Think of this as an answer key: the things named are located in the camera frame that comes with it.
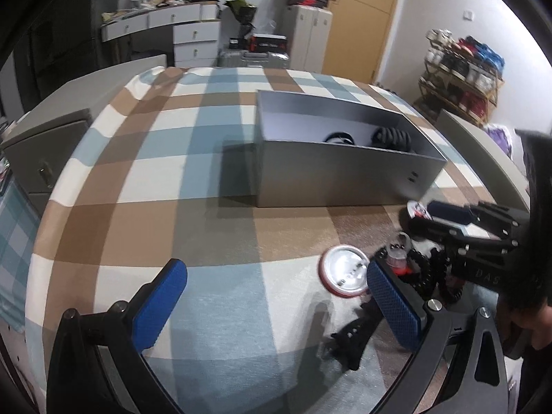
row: open storage box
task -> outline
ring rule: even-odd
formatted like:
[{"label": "open storage box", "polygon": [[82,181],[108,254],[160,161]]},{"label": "open storage box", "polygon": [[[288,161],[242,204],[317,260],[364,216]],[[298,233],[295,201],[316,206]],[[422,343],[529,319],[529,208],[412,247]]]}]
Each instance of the open storage box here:
[{"label": "open storage box", "polygon": [[[415,152],[373,148],[378,127],[412,138]],[[333,132],[356,146],[324,143]],[[258,207],[390,205],[419,200],[446,158],[403,114],[322,96],[259,91],[255,126]]]}]

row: wooden door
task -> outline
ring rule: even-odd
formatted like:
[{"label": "wooden door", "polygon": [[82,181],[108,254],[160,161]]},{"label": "wooden door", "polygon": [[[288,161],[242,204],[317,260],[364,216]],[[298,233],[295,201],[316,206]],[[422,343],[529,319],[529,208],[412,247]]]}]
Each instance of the wooden door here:
[{"label": "wooden door", "polygon": [[371,83],[379,67],[396,0],[330,0],[333,12],[322,72]]}]

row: white desk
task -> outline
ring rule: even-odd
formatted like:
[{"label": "white desk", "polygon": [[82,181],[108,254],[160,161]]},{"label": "white desk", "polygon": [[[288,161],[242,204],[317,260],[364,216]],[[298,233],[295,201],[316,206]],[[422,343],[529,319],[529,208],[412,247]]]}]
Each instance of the white desk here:
[{"label": "white desk", "polygon": [[158,26],[173,25],[175,65],[211,67],[219,52],[220,20],[217,2],[187,3],[130,15],[101,27],[107,42]]}]

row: light switch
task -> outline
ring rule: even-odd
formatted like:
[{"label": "light switch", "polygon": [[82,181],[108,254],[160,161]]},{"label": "light switch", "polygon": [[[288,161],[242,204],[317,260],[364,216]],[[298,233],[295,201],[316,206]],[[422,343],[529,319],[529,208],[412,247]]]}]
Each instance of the light switch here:
[{"label": "light switch", "polygon": [[475,14],[473,11],[464,11],[464,20],[473,21],[475,18]]}]

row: round tin lid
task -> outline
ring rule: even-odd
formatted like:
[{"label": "round tin lid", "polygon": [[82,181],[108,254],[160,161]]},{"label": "round tin lid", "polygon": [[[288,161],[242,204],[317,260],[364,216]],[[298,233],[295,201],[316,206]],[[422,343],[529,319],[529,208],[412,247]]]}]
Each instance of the round tin lid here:
[{"label": "round tin lid", "polygon": [[348,244],[328,249],[318,264],[318,275],[326,289],[340,297],[356,297],[368,290],[368,257]]}]

